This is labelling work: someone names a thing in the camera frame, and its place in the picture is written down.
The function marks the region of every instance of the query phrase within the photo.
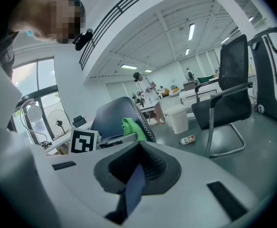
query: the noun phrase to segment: white fan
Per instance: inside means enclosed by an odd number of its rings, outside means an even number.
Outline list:
[[[55,137],[66,134],[71,126],[67,114],[62,110],[52,111],[47,120]]]

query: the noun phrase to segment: trash can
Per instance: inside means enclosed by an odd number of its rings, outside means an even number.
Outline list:
[[[188,130],[187,107],[178,104],[169,108],[166,113],[169,115],[170,122],[175,134],[183,133]]]

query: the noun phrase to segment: railing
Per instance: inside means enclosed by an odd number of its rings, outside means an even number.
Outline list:
[[[123,14],[123,12],[125,12],[138,1],[139,0],[121,0],[102,19],[98,27],[94,30],[94,36],[92,40],[86,45],[80,58],[79,63],[82,67],[82,70],[85,67],[87,60],[96,47],[97,43],[100,41],[107,29],[114,23],[114,21],[118,19],[119,16]]]

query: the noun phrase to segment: neck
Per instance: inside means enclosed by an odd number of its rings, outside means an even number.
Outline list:
[[[21,0],[10,15],[8,31],[35,31],[38,28],[38,16],[44,5],[43,0]]]

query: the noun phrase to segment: plastic bottle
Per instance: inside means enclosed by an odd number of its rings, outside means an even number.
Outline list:
[[[185,138],[181,139],[181,142],[178,142],[178,143],[182,144],[182,145],[187,145],[187,144],[192,143],[194,141],[195,141],[195,136],[190,135],[188,137],[185,137]]]

